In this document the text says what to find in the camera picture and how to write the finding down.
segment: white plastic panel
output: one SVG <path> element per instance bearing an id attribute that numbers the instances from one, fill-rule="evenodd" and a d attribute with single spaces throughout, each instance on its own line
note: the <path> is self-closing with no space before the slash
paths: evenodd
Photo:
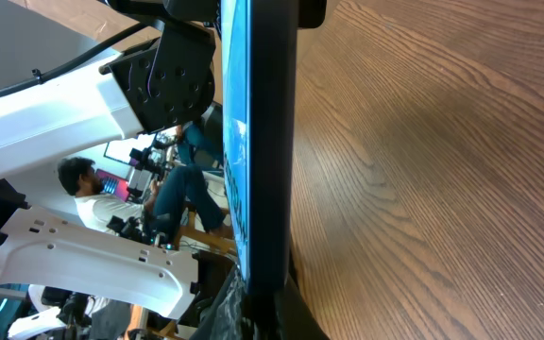
<path id="1" fill-rule="evenodd" d="M 32 283 L 143 306 L 179 318 L 194 299 L 198 262 L 190 252 L 145 246 L 19 209 L 1 229 L 0 284 Z"/>
<path id="2" fill-rule="evenodd" d="M 43 332 L 48 332 L 66 327 L 56 315 L 60 308 L 50 308 L 44 312 L 16 319 L 8 330 L 9 340 L 26 340 Z"/>
<path id="3" fill-rule="evenodd" d="M 98 72 L 115 58 L 0 98 L 0 179 L 143 130 L 112 74 Z"/>

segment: wood grain surface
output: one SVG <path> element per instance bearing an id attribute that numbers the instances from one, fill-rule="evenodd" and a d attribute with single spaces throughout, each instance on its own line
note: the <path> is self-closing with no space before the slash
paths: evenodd
<path id="1" fill-rule="evenodd" d="M 333 339 L 544 339 L 544 2 L 340 2 L 297 72 L 292 228 Z"/>

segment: jeans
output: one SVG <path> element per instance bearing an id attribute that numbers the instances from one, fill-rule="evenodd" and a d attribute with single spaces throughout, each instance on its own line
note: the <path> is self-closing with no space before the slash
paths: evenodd
<path id="1" fill-rule="evenodd" d="M 203 135 L 198 126 L 192 124 L 184 131 L 184 141 L 178 144 L 178 154 L 185 164 L 194 163 L 194 156 L 197 150 L 204 150 L 220 164 L 224 163 L 224 156 L 217 150 L 215 145 Z"/>
<path id="2" fill-rule="evenodd" d="M 205 231 L 222 226 L 225 216 L 207 192 L 201 168 L 191 164 L 178 166 L 169 173 L 167 181 L 159 190 L 153 209 L 155 216 L 169 214 L 169 219 L 153 221 L 152 228 L 165 232 L 169 239 L 173 240 L 184 213 L 186 197 L 196 206 L 196 212 Z"/>

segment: blue screen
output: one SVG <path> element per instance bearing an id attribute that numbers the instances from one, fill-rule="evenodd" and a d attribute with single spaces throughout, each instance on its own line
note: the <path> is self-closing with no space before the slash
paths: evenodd
<path id="1" fill-rule="evenodd" d="M 222 0 L 225 182 L 241 274 L 249 280 L 249 3 Z"/>

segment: black bracket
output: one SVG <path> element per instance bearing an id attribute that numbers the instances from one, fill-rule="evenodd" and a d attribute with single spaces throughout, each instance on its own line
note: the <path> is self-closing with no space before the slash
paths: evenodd
<path id="1" fill-rule="evenodd" d="M 193 121 L 213 102 L 215 41 L 208 29 L 164 21 L 161 38 L 130 48 L 112 72 L 146 132 Z"/>
<path id="2" fill-rule="evenodd" d="M 99 0 L 114 10 L 129 16 L 145 15 L 181 21 L 210 22 L 215 19 L 217 0 L 162 0 L 159 2 L 132 0 Z"/>

